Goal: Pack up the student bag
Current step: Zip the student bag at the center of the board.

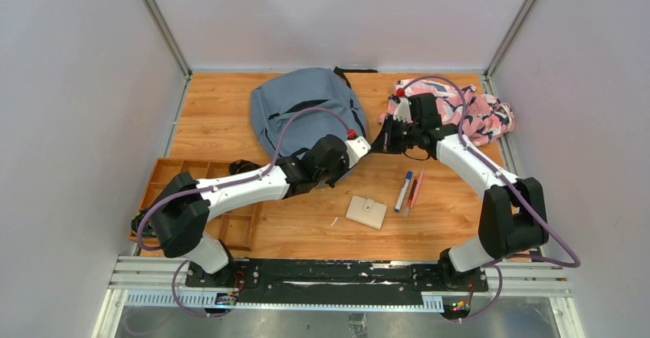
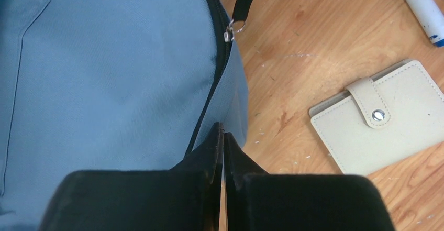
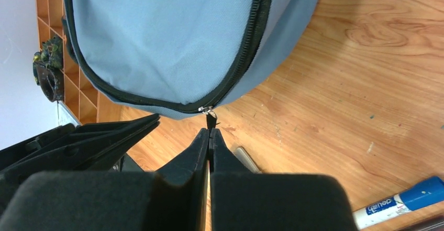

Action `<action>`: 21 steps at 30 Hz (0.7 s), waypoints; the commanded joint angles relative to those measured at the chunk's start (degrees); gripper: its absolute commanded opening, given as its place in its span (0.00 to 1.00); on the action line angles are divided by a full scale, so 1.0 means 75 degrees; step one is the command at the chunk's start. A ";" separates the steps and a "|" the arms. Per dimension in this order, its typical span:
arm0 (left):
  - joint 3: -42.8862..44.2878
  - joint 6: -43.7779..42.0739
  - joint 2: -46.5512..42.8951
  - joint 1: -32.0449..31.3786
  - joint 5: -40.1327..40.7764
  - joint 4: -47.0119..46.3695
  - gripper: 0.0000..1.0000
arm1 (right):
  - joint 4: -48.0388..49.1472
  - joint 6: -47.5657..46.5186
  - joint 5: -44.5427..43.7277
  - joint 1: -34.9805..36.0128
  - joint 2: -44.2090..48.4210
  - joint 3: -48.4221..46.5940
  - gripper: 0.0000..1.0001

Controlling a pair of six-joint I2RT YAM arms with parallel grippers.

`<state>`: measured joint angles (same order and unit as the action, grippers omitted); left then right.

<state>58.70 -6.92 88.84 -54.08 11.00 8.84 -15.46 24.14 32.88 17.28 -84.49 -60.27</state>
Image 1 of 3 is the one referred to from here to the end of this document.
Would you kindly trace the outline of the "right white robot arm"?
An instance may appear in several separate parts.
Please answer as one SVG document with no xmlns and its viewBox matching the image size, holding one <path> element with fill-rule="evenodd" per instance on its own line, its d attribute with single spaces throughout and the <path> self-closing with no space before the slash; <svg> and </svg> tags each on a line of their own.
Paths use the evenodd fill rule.
<svg viewBox="0 0 650 338">
<path fill-rule="evenodd" d="M 398 92 L 389 100 L 396 108 L 386 114 L 372 151 L 423 149 L 453 169 L 482 201 L 477 235 L 441 253 L 437 272 L 444 288 L 457 290 L 469 271 L 547 243 L 549 234 L 540 224 L 546 218 L 543 188 L 536 179 L 502 169 L 459 135 L 457 125 L 444 124 L 434 95 Z"/>
</svg>

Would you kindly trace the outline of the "blue student backpack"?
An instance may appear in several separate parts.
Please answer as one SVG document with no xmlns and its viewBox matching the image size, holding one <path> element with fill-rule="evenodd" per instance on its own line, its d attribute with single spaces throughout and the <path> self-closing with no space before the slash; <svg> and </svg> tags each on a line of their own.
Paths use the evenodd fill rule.
<svg viewBox="0 0 650 338">
<path fill-rule="evenodd" d="M 265 152 L 273 158 L 311 149 L 328 134 L 341 140 L 355 130 L 366 138 L 368 121 L 344 72 L 303 68 L 277 76 L 251 92 L 250 121 Z"/>
</svg>

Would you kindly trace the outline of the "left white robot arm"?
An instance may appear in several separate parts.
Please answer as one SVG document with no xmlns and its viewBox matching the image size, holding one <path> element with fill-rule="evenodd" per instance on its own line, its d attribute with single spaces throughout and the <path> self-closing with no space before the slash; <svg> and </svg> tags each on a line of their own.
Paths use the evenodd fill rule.
<svg viewBox="0 0 650 338">
<path fill-rule="evenodd" d="M 288 199 L 317 187 L 334 187 L 371 151 L 358 136 L 341 140 L 326 135 L 302 157 L 281 156 L 274 163 L 218 179 L 194 179 L 189 172 L 174 176 L 143 216 L 167 258 L 185 258 L 205 271 L 217 287 L 229 285 L 235 266 L 224 243 L 205 230 L 220 215 L 259 202 Z"/>
</svg>

